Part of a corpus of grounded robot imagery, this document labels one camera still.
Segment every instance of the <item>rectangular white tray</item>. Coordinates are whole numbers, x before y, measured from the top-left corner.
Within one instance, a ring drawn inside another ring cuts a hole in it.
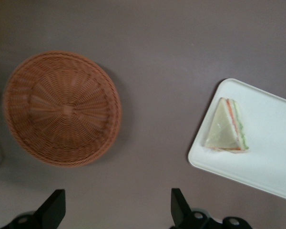
[[[247,153],[203,147],[221,97],[238,102]],[[220,83],[188,155],[197,168],[286,198],[286,99],[238,81]]]

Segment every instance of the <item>wicker basket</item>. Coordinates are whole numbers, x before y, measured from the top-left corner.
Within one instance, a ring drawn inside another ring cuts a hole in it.
[[[121,123],[121,103],[109,76],[71,52],[44,52],[20,64],[4,95],[9,128],[31,155],[76,167],[104,154]]]

